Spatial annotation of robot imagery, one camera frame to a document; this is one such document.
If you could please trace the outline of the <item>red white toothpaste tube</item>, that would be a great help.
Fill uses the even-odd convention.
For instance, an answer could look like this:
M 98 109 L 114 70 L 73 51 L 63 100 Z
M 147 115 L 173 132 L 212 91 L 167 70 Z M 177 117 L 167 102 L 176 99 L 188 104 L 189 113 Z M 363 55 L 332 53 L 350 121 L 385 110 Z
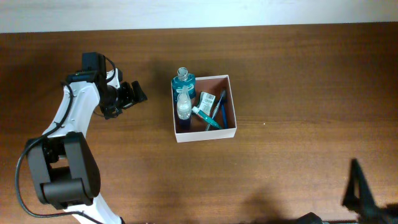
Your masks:
M 193 106 L 192 107 L 192 112 L 195 113 L 199 118 L 204 120 L 210 126 L 216 128 L 216 129 L 223 129 L 214 119 L 209 117 L 205 112 L 200 110 L 198 107 Z

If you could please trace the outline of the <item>blue disposable razor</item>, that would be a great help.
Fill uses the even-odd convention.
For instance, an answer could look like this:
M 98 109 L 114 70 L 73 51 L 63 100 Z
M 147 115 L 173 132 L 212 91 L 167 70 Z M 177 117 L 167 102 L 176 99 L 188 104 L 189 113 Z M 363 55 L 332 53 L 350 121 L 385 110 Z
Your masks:
M 225 108 L 224 104 L 221 105 L 221 112 L 222 112 L 224 129 L 228 129 L 228 118 L 227 118 L 226 108 Z

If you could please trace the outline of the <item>teal mouthwash bottle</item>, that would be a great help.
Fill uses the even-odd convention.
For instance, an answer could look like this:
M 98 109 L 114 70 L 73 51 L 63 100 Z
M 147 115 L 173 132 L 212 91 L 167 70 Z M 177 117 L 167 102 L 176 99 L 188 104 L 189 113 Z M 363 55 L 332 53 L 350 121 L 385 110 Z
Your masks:
M 189 73 L 185 67 L 180 67 L 177 70 L 177 76 L 171 81 L 174 102 L 177 102 L 178 94 L 182 91 L 184 86 L 188 88 L 190 99 L 194 99 L 196 97 L 195 82 L 195 75 Z

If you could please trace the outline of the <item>clear spray bottle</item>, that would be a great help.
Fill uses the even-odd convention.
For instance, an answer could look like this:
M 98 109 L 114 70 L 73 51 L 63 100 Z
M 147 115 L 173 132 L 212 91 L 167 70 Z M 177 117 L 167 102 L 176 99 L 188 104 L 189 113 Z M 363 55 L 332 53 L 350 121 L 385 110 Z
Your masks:
M 192 117 L 192 101 L 189 96 L 188 86 L 183 86 L 177 97 L 178 124 L 182 130 L 189 130 Z

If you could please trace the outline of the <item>white open cardboard box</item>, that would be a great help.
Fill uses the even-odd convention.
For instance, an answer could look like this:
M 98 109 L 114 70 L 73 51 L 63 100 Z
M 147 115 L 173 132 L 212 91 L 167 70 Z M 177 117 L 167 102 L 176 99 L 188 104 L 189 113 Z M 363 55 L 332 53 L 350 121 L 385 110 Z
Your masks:
M 201 91 L 210 93 L 216 96 L 216 99 L 220 97 L 221 91 L 226 90 L 226 102 L 224 103 L 226 108 L 226 114 L 228 118 L 228 129 L 224 129 L 223 118 L 221 108 L 215 117 L 216 122 L 223 129 L 213 129 L 205 131 L 206 123 L 198 116 L 193 115 L 191 126 L 189 130 L 182 130 L 178 125 L 178 116 L 174 101 L 173 106 L 173 120 L 174 120 L 174 135 L 177 142 L 192 142 L 192 141 L 206 141 L 214 139 L 233 138 L 236 130 L 236 113 L 234 109 L 233 92 L 231 89 L 230 79 L 228 75 L 216 75 L 209 77 L 197 77 L 195 89 L 197 91 L 197 97 L 194 103 L 197 104 L 199 100 L 199 94 Z

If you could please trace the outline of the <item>green white soap packet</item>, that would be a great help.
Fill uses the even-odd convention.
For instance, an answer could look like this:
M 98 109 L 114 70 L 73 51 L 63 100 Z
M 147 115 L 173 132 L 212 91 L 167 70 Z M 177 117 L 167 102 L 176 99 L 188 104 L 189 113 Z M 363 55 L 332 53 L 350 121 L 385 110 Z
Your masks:
M 204 112 L 205 114 L 207 114 L 209 116 L 211 114 L 211 109 L 213 107 L 215 99 L 216 99 L 215 95 L 201 91 L 200 99 L 197 104 L 197 108 L 199 110 L 202 110 L 202 112 Z

